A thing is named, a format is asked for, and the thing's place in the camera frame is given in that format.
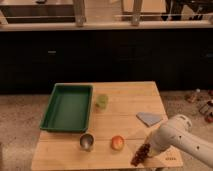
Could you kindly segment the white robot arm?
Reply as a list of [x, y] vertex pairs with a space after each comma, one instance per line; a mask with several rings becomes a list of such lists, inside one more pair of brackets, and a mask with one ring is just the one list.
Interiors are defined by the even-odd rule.
[[147, 137], [149, 157], [154, 157], [174, 146], [207, 166], [213, 168], [213, 143], [190, 133], [191, 120], [185, 115], [175, 115], [162, 123]]

